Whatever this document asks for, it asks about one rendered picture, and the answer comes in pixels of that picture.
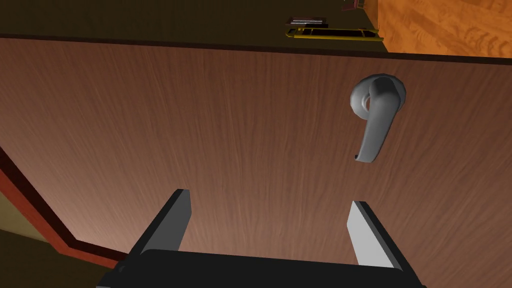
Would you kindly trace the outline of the brown wooden door leaf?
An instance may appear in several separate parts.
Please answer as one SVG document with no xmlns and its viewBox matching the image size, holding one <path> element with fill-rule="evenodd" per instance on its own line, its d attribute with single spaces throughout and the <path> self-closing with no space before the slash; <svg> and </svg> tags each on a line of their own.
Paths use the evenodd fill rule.
<svg viewBox="0 0 512 288">
<path fill-rule="evenodd" d="M 366 163 L 375 74 L 406 97 Z M 0 148 L 85 243 L 188 189 L 185 251 L 354 263 L 365 201 L 428 288 L 512 288 L 510 59 L 0 38 Z"/>
</svg>

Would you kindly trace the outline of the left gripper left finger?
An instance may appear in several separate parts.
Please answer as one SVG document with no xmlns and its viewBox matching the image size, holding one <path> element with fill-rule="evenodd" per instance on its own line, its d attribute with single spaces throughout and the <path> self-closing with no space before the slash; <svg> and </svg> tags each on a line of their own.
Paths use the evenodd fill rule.
<svg viewBox="0 0 512 288">
<path fill-rule="evenodd" d="M 192 216 L 188 189 L 177 189 L 156 214 L 129 252 L 139 256 L 147 250 L 178 251 Z"/>
</svg>

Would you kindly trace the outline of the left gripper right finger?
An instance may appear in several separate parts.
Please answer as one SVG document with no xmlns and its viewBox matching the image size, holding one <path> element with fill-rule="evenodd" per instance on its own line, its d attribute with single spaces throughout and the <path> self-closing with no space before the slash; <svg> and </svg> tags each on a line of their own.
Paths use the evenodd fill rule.
<svg viewBox="0 0 512 288">
<path fill-rule="evenodd" d="M 346 226 L 359 265 L 402 270 L 361 201 L 351 203 Z"/>
</svg>

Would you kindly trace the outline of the yellow framed black shelf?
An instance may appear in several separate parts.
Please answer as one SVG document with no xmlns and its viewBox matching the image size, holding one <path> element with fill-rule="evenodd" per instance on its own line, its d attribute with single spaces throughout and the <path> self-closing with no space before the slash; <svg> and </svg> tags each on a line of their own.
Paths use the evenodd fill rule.
<svg viewBox="0 0 512 288">
<path fill-rule="evenodd" d="M 325 17 L 290 17 L 285 36 L 292 39 L 383 42 L 378 29 L 330 28 Z"/>
</svg>

